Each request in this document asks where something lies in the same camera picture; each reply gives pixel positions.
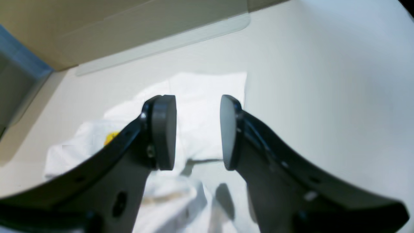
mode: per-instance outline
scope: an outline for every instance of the hole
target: hole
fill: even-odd
[[[122,215],[127,205],[127,194],[125,192],[120,192],[116,196],[115,203],[112,207],[112,216],[117,218]]]
[[[78,178],[75,179],[76,183],[80,183],[82,181],[84,181],[86,178],[84,176],[79,176]]]
[[[310,176],[309,179],[310,179],[310,181],[314,182],[315,184],[320,184],[320,179],[318,179],[316,177]]]

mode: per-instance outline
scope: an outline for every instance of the white towel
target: white towel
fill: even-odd
[[[51,146],[47,154],[44,177],[48,180],[61,175],[102,149],[110,133],[121,131],[138,117],[146,100],[155,95],[175,95],[177,135],[174,170],[151,173],[135,231],[236,232],[234,225],[226,218],[221,207],[215,204],[211,194],[200,183],[179,177],[178,174],[184,169],[187,159],[223,158],[220,133],[221,96],[232,95],[243,105],[245,82],[246,73],[179,73],[150,86],[132,100],[108,110],[103,119],[83,123],[72,139]],[[174,198],[164,202],[166,197]]]

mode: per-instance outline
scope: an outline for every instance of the white table surface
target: white table surface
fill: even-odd
[[[306,159],[413,212],[413,38],[396,0],[291,0],[252,13],[239,32],[81,77],[54,73],[0,142],[0,195],[40,183],[50,145],[146,86],[181,71],[248,71],[246,111]],[[212,193],[227,182],[241,203],[236,226],[257,230],[237,207],[247,206],[237,173],[206,164],[192,177]],[[400,232],[413,231],[410,221]]]

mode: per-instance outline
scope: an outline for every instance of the blue edge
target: blue edge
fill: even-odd
[[[18,64],[33,79],[39,80],[53,71],[53,68],[29,51],[2,25],[0,25],[0,53]]]

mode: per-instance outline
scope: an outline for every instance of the yellow object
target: yellow object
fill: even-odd
[[[106,140],[105,140],[104,144],[108,145],[112,141],[112,139],[114,139],[118,134],[119,134],[119,132],[112,132],[112,133],[108,134],[106,136]]]

